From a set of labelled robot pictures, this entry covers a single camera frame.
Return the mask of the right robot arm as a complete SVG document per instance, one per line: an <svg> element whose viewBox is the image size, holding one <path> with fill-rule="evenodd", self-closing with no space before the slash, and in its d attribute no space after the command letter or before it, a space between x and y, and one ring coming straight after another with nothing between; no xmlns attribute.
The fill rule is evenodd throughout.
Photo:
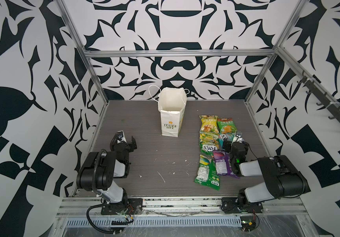
<svg viewBox="0 0 340 237"><path fill-rule="evenodd" d="M239 209L279 198L297 198L311 191L307 179L285 155L246 160L250 145L245 141L223 141L229 164L238 177L261 176L264 182L239 191L235 206Z"/></svg>

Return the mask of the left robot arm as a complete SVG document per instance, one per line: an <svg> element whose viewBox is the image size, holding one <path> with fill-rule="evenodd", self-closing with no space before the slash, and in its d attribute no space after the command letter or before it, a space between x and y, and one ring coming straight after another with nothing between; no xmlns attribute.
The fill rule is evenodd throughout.
<svg viewBox="0 0 340 237"><path fill-rule="evenodd" d="M115 133L109 151L102 149L88 154L76 178L77 188L93 192L108 204L127 205L127 193L114 179L128 177L130 153L136 149L134 137L128 143L123 131Z"/></svg>

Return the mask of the green snack packet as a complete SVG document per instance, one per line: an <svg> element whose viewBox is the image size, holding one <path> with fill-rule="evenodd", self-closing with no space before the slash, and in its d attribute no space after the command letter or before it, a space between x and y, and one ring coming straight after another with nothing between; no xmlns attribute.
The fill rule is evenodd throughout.
<svg viewBox="0 0 340 237"><path fill-rule="evenodd" d="M236 125L232 118L217 118L217 125L222 134L235 133L237 131Z"/></svg>

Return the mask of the purple pink snack packet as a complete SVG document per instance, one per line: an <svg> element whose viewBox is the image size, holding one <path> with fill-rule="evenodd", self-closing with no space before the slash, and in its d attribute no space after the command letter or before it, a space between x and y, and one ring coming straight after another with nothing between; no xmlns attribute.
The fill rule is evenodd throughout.
<svg viewBox="0 0 340 237"><path fill-rule="evenodd" d="M231 164L229 153L225 151L213 151L215 168L218 175L230 176L239 179L236 168Z"/></svg>

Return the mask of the teal snack packet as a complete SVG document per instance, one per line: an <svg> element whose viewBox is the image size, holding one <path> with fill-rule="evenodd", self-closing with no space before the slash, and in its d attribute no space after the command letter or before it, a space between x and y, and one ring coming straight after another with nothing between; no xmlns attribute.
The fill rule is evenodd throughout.
<svg viewBox="0 0 340 237"><path fill-rule="evenodd" d="M234 137L234 133L220 133L218 137L218 142L220 144L220 147L222 148L223 140L232 141Z"/></svg>

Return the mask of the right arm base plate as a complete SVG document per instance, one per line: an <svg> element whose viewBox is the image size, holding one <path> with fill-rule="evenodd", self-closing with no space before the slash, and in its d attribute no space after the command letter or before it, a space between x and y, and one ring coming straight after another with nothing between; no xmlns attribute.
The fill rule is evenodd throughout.
<svg viewBox="0 0 340 237"><path fill-rule="evenodd" d="M238 197L223 197L221 199L221 210L225 214L232 213L262 213L261 202L250 203Z"/></svg>

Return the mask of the green barcode candy packet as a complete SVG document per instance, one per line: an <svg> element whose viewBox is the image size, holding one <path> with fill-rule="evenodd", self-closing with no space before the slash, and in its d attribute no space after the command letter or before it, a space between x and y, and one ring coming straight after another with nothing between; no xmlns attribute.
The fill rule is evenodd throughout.
<svg viewBox="0 0 340 237"><path fill-rule="evenodd" d="M214 190L220 190L220 176L217 174L214 159L200 155L195 183Z"/></svg>

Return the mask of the yellow snack packet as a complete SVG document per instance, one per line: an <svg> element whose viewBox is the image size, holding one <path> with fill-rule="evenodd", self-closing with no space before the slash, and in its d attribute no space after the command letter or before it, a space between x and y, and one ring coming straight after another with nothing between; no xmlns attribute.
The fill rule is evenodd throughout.
<svg viewBox="0 0 340 237"><path fill-rule="evenodd" d="M219 133L218 125L217 125L218 116L200 115L199 118L201 119L201 123L202 123L200 131Z"/></svg>

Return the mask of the white floral paper bag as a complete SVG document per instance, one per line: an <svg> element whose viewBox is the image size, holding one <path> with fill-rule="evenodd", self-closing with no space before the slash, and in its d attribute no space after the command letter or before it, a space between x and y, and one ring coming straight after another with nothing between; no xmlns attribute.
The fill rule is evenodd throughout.
<svg viewBox="0 0 340 237"><path fill-rule="evenodd" d="M170 87L160 89L156 85L150 85L148 92L151 99L158 105L162 136L178 137L190 90Z"/></svg>

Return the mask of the green Fox's candy packet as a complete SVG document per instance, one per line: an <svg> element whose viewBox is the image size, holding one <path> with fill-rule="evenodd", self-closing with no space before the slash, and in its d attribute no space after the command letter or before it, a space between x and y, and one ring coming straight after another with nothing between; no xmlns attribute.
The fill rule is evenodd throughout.
<svg viewBox="0 0 340 237"><path fill-rule="evenodd" d="M213 152L220 150L219 134L200 131L199 146L203 154L213 157Z"/></svg>

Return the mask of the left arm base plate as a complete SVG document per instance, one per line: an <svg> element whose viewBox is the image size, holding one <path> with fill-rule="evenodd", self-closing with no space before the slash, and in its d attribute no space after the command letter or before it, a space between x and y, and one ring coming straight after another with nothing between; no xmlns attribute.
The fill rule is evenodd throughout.
<svg viewBox="0 0 340 237"><path fill-rule="evenodd" d="M142 211L142 198L129 198L122 200L119 203L104 204L101 210L101 215L133 215Z"/></svg>

